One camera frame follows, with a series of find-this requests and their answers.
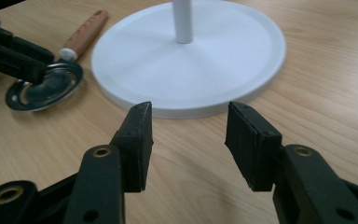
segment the wooden table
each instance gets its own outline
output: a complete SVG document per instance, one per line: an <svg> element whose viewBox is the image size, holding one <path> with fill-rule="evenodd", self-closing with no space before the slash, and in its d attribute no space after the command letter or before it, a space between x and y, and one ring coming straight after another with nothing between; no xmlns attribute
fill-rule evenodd
<svg viewBox="0 0 358 224"><path fill-rule="evenodd" d="M116 22L163 0L27 0L0 10L2 27L58 52L93 12ZM249 105L283 135L283 144L317 149L358 184L358 1L237 0L275 20L287 40L282 71ZM14 78L0 74L0 185L32 180L43 189L75 173L83 153L109 143L127 110L85 80L64 102L39 112L5 104ZM126 194L128 223L278 223L271 193L251 192L224 145L227 113L204 119L153 119L155 145L146 191Z"/></svg>

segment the white disc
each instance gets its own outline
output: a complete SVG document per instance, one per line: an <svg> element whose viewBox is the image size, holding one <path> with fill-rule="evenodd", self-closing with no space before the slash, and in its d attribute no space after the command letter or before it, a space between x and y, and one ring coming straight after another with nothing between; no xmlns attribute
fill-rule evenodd
<svg viewBox="0 0 358 224"><path fill-rule="evenodd" d="M265 86L286 53L281 29L263 13L226 1L193 1L194 40L175 41L172 3L136 12L98 41L92 71L106 96L153 116L206 117Z"/></svg>

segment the metal disc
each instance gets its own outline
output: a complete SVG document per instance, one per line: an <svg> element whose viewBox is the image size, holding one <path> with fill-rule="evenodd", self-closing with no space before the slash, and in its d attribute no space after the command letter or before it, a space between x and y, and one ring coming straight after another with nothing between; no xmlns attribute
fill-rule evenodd
<svg viewBox="0 0 358 224"><path fill-rule="evenodd" d="M60 60L49 64L41 84L17 80L7 91L7 105L20 111L48 108L72 94L82 77L83 70L77 63Z"/></svg>

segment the brown wooden handle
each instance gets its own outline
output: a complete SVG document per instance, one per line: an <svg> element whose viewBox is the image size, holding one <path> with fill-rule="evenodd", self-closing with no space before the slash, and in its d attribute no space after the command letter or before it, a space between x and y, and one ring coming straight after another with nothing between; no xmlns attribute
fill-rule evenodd
<svg viewBox="0 0 358 224"><path fill-rule="evenodd" d="M97 11L77 29L66 41L64 47L73 50L79 57L99 33L106 19L106 10Z"/></svg>

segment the table surface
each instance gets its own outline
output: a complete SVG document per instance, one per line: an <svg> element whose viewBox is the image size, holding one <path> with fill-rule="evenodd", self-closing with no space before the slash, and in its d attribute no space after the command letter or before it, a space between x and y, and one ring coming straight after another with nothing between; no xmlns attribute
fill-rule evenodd
<svg viewBox="0 0 358 224"><path fill-rule="evenodd" d="M162 0L27 0L0 10L2 27L58 52L93 12L103 32ZM358 184L358 1L237 0L282 28L287 58L279 75L248 102L283 135L318 150L337 174ZM0 74L0 185L32 180L39 189L77 172L84 152L109 143L128 110L111 103L90 68L93 45L78 60L79 90L49 109L5 104L13 77ZM227 113L203 119L153 119L146 191L126 194L128 223L278 223L271 192L251 192L224 145Z"/></svg>

